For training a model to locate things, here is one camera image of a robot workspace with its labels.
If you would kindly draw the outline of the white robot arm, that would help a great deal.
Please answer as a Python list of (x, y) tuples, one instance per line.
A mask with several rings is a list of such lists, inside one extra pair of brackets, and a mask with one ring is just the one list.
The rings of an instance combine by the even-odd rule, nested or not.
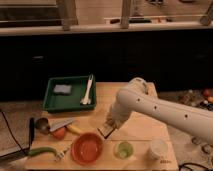
[(135, 111), (185, 131), (213, 145), (213, 112), (148, 95), (148, 85), (136, 77), (116, 93), (106, 123), (119, 129)]

